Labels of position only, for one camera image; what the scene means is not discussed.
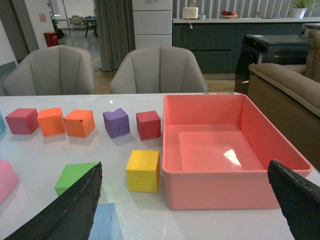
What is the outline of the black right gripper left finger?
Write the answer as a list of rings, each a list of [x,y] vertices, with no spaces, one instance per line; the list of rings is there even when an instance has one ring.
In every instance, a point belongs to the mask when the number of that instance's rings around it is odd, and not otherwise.
[[[99,162],[6,239],[87,240],[101,196],[102,179]]]

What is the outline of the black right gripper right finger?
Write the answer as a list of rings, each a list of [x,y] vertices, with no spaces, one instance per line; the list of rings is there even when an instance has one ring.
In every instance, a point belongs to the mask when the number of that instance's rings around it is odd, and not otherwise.
[[[271,160],[267,176],[295,240],[320,238],[320,187]]]

